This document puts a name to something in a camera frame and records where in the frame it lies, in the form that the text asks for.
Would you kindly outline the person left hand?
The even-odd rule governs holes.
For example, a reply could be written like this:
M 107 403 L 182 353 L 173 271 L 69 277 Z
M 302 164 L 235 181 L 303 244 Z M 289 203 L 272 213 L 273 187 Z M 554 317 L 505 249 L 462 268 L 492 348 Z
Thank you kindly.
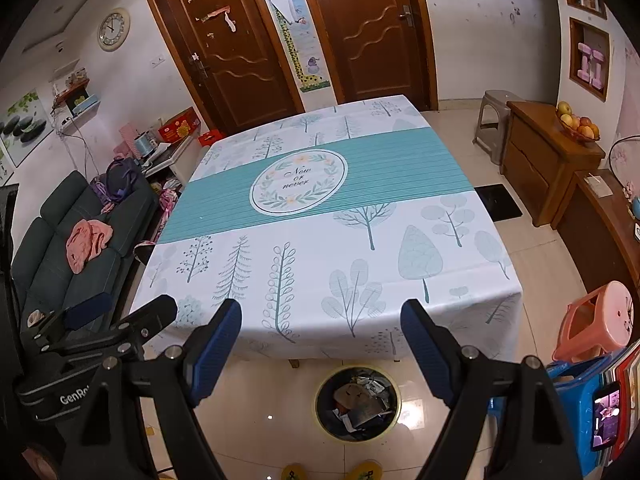
M 46 456 L 33 448 L 26 448 L 22 455 L 40 480 L 58 480 L 58 473 Z

